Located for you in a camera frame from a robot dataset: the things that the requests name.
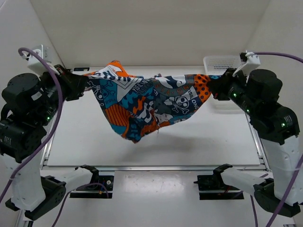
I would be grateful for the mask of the colourful patterned shorts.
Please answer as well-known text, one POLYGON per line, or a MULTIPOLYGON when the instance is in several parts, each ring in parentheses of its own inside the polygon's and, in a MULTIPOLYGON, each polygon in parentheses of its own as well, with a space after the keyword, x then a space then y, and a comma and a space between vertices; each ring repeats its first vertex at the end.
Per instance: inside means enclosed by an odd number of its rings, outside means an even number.
POLYGON ((204 74, 145 78, 128 74, 119 61, 86 77, 113 131, 134 143, 189 119, 210 97, 208 82, 219 79, 204 74))

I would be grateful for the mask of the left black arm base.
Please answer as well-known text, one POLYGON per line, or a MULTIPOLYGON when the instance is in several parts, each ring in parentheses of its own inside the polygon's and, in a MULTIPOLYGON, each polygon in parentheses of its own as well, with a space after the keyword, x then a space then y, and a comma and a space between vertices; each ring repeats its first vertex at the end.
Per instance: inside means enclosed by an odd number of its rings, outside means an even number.
POLYGON ((103 173, 95 167, 82 165, 75 170, 81 168, 92 173, 89 185, 81 186, 70 193, 70 198, 78 199, 111 199, 114 187, 114 174, 103 173))

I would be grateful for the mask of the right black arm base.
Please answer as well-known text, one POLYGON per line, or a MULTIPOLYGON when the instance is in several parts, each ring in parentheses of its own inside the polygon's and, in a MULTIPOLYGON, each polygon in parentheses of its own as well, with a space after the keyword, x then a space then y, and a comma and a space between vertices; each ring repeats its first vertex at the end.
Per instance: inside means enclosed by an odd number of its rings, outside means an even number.
POLYGON ((201 201, 219 201, 219 200, 243 200, 243 191, 238 188, 226 185, 223 182, 221 174, 233 166, 230 164, 221 165, 213 170, 212 175, 198 175, 194 184, 197 184, 199 190, 199 199, 201 201))

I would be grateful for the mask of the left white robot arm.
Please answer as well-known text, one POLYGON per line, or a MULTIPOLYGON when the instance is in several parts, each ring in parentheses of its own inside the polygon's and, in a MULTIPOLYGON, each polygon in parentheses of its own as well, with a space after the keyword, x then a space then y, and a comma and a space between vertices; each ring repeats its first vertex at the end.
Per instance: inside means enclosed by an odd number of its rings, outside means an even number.
POLYGON ((41 176, 40 160, 45 127, 62 110, 64 101, 83 96, 88 83, 85 76, 75 75, 56 65, 54 78, 48 72, 42 76, 22 73, 13 77, 2 91, 6 101, 1 111, 0 155, 12 180, 12 197, 5 205, 11 210, 23 210, 35 221, 58 206, 67 192, 85 185, 95 189, 99 177, 95 168, 87 165, 62 176, 41 176))

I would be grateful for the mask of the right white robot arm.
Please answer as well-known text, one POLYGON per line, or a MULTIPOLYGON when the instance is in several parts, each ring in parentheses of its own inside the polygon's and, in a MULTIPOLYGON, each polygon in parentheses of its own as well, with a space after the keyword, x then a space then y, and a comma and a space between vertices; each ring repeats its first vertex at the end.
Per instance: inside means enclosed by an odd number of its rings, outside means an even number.
POLYGON ((258 178, 224 164, 213 171, 213 185, 236 187, 253 196, 265 211, 293 217, 303 203, 303 158, 297 116, 278 102, 282 85, 274 72, 265 69, 253 70, 248 76, 228 69, 210 77, 207 86, 214 98, 233 101, 249 116, 273 175, 258 178))

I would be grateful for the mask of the white perforated plastic basket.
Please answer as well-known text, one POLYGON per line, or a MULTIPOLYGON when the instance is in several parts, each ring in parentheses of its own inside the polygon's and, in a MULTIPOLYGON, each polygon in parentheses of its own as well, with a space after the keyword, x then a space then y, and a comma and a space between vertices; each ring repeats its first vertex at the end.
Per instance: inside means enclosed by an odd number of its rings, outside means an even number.
MULTIPOLYGON (((206 56, 203 58, 205 73, 207 75, 222 75, 228 68, 238 68, 242 65, 238 55, 206 56)), ((211 96, 211 108, 221 114, 240 114, 242 110, 232 101, 218 101, 211 96)))

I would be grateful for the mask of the small black corner label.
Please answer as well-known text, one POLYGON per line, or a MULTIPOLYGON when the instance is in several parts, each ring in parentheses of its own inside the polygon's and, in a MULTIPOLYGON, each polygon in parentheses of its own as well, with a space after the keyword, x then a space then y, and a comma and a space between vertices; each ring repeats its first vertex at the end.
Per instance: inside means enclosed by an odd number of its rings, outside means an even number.
POLYGON ((73 71, 89 71, 90 67, 76 67, 73 71))

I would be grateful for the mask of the left aluminium side rail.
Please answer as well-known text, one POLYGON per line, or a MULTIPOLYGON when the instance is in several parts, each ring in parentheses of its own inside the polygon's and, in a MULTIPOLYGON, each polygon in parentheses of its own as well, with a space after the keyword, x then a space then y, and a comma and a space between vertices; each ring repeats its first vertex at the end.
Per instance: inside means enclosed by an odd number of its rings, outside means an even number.
POLYGON ((41 156, 41 161, 40 161, 40 169, 41 170, 48 163, 54 137, 55 137, 55 133, 53 134, 53 136, 49 139, 49 141, 44 146, 44 149, 43 149, 43 152, 42 152, 42 156, 41 156))

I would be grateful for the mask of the aluminium side rail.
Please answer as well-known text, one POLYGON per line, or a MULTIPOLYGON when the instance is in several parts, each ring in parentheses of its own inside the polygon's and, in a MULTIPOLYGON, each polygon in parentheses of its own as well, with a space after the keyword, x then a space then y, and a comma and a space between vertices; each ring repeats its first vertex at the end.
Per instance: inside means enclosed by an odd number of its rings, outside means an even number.
POLYGON ((261 141, 257 131, 250 124, 250 117, 247 114, 245 114, 245 116, 246 116, 246 119, 247 119, 247 122, 248 122, 248 125, 249 125, 249 128, 250 128, 250 132, 251 132, 251 135, 253 137, 256 149, 257 149, 257 154, 258 154, 258 158, 259 158, 259 161, 260 161, 260 165, 263 166, 264 170, 270 171, 269 164, 268 164, 268 161, 267 161, 267 157, 266 157, 266 153, 265 153, 262 141, 261 141))
POLYGON ((42 152, 42 156, 41 156, 41 161, 40 161, 40 169, 41 170, 48 163, 54 137, 55 137, 55 133, 53 134, 53 136, 49 139, 49 141, 44 146, 44 149, 43 149, 43 152, 42 152))

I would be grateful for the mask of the aluminium front rail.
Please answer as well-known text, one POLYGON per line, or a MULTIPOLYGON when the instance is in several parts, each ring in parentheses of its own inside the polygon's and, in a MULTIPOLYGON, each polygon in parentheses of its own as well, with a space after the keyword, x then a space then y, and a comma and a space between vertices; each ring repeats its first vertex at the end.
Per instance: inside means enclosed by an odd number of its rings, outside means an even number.
MULTIPOLYGON (((95 166, 99 171, 208 171, 218 166, 95 166)), ((267 170, 264 164, 244 166, 234 165, 233 167, 244 171, 267 170)))

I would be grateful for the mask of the right aluminium side rail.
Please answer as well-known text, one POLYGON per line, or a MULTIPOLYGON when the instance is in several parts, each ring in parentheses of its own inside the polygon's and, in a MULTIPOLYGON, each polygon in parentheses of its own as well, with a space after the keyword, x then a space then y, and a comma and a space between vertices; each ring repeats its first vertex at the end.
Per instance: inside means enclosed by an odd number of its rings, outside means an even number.
POLYGON ((261 141, 257 131, 250 124, 250 117, 247 114, 245 114, 245 116, 246 116, 246 119, 247 119, 247 122, 248 122, 248 125, 249 125, 249 128, 250 128, 250 132, 251 132, 251 135, 253 137, 256 149, 257 149, 257 154, 258 154, 258 158, 259 158, 259 161, 260 161, 260 165, 263 166, 264 170, 270 171, 269 164, 268 164, 268 161, 267 161, 267 157, 266 157, 266 153, 265 153, 262 141, 261 141))

